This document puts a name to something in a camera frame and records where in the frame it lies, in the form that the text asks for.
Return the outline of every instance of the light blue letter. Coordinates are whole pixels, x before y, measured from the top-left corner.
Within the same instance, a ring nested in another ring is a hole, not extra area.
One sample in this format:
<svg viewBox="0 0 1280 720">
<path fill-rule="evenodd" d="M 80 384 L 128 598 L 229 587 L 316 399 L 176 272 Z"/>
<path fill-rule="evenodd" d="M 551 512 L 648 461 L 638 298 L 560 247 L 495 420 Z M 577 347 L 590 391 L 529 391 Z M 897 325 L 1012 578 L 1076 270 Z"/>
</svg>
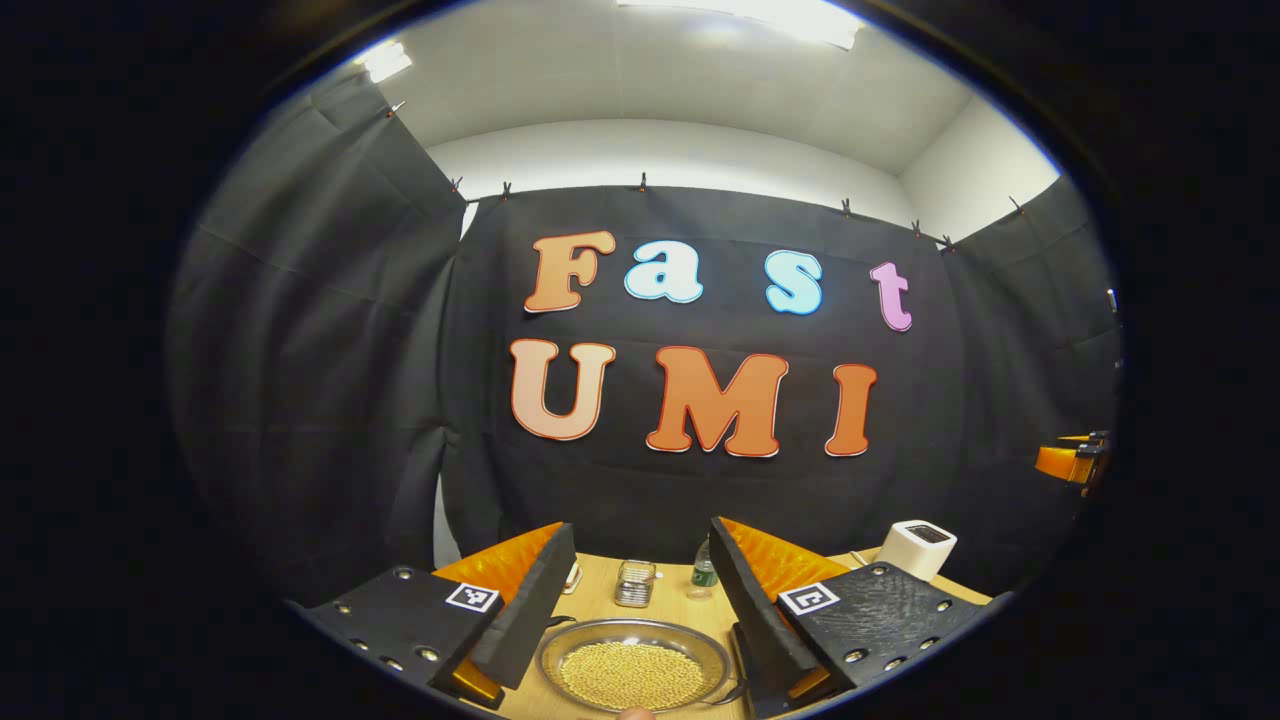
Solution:
<svg viewBox="0 0 1280 720">
<path fill-rule="evenodd" d="M 808 315 L 822 305 L 822 265 L 813 255 L 778 250 L 764 259 L 764 274 L 778 283 L 764 291 L 764 299 L 778 313 Z"/>
<path fill-rule="evenodd" d="M 652 263 L 658 255 L 667 259 Z M 675 240 L 646 242 L 636 249 L 636 260 L 644 263 L 627 272 L 623 284 L 640 300 L 667 297 L 673 302 L 692 302 L 703 295 L 698 283 L 698 251 Z"/>
</svg>

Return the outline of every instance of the white ceiling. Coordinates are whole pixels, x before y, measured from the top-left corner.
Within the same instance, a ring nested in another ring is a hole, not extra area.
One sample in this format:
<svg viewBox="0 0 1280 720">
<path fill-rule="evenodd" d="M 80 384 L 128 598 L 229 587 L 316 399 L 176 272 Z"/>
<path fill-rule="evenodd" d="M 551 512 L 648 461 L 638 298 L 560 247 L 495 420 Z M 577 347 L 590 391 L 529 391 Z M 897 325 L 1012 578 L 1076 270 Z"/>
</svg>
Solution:
<svg viewBox="0 0 1280 720">
<path fill-rule="evenodd" d="M 430 147 L 559 120 L 639 118 L 767 133 L 899 174 L 972 91 L 872 27 L 844 51 L 755 20 L 616 0 L 475 0 L 394 36 L 384 81 Z"/>
</svg>

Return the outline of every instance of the wooden table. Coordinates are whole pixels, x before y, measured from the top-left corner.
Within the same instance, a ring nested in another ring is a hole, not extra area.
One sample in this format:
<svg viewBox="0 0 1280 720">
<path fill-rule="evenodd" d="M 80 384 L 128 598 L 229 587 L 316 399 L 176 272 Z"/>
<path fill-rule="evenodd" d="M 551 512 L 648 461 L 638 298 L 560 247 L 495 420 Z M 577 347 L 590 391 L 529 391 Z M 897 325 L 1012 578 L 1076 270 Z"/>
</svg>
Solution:
<svg viewBox="0 0 1280 720">
<path fill-rule="evenodd" d="M 867 562 L 874 562 L 879 548 L 864 550 L 859 555 Z M 861 564 L 851 555 L 832 556 L 832 560 L 849 568 L 860 568 Z M 571 615 L 579 621 L 596 620 L 600 618 L 644 618 L 649 620 L 664 620 L 677 625 L 685 625 L 695 630 L 707 633 L 718 641 L 732 657 L 732 641 L 730 634 L 737 616 L 724 597 L 724 591 L 716 585 L 709 600 L 689 600 L 685 592 L 690 587 L 692 575 L 691 565 L 668 565 L 659 562 L 658 571 L 662 578 L 655 580 L 653 598 L 649 607 L 622 607 L 613 602 L 613 588 L 618 577 L 618 564 L 621 560 L 613 557 L 600 557 L 596 555 L 577 553 L 577 562 L 582 568 L 582 580 L 572 594 L 561 596 L 553 615 Z M 991 598 L 959 585 L 946 578 L 938 577 L 932 583 L 936 588 L 948 592 L 961 600 L 986 605 Z M 567 628 L 568 624 L 559 625 Z M 708 700 L 719 700 L 733 687 L 737 678 L 737 667 L 730 673 L 730 682 L 712 693 Z M 538 659 L 529 664 L 525 679 L 520 689 L 507 691 L 498 715 L 512 720 L 607 720 L 614 714 L 594 710 L 585 705 L 579 705 L 559 693 L 548 683 L 538 670 Z M 746 720 L 746 700 L 736 700 L 728 705 L 712 706 L 695 703 L 691 706 L 672 710 L 660 715 L 663 720 L 678 720 L 684 717 L 698 717 L 700 720 Z"/>
</svg>

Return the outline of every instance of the orange letter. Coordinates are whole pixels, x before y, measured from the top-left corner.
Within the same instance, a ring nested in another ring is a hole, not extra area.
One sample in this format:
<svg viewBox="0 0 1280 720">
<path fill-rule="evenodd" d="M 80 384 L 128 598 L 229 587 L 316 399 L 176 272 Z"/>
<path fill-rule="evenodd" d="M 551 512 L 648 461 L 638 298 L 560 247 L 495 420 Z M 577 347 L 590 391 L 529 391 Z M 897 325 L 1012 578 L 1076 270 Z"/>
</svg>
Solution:
<svg viewBox="0 0 1280 720">
<path fill-rule="evenodd" d="M 573 250 L 584 250 L 573 258 Z M 570 290 L 570 277 L 577 277 L 582 287 L 595 279 L 595 252 L 608 255 L 617 243 L 613 234 L 599 231 L 581 234 L 544 237 L 534 243 L 538 251 L 538 281 L 534 293 L 525 300 L 525 310 L 530 313 L 554 313 L 577 307 L 582 296 Z"/>
<path fill-rule="evenodd" d="M 724 443 L 730 455 L 771 457 L 778 454 L 773 437 L 773 411 L 778 404 L 778 384 L 787 374 L 787 361 L 774 355 L 751 355 L 742 360 L 737 374 L 723 392 L 707 354 L 696 347 L 663 347 L 658 364 L 667 369 L 667 389 L 662 397 L 658 429 L 645 445 L 663 452 L 684 452 L 694 441 L 685 434 L 685 413 L 703 450 L 719 445 L 728 424 L 737 418 L 733 437 Z M 714 434 L 703 429 L 714 430 Z"/>
<path fill-rule="evenodd" d="M 867 452 L 867 396 L 876 383 L 876 370 L 867 365 L 837 365 L 831 374 L 840 383 L 836 432 L 827 441 L 827 455 L 847 457 Z"/>
<path fill-rule="evenodd" d="M 526 430 L 552 439 L 577 439 L 591 432 L 600 416 L 604 366 L 617 354 L 608 345 L 581 342 L 568 350 L 577 360 L 577 397 L 568 415 L 552 415 L 543 398 L 547 392 L 547 365 L 559 355 L 554 342 L 517 340 L 511 343 L 516 374 L 511 380 L 511 414 Z"/>
</svg>

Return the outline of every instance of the pink letter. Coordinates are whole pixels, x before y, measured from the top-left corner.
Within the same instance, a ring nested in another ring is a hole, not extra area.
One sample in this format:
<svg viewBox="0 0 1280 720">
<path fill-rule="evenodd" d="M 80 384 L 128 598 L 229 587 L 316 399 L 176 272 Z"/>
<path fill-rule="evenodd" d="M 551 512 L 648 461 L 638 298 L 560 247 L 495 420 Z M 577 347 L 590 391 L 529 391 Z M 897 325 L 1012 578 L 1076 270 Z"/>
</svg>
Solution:
<svg viewBox="0 0 1280 720">
<path fill-rule="evenodd" d="M 900 292 L 906 292 L 906 278 L 897 277 L 897 268 L 893 263 L 872 270 L 872 279 L 881 290 L 881 315 L 890 328 L 905 333 L 911 327 L 911 314 L 902 311 L 902 299 Z"/>
</svg>

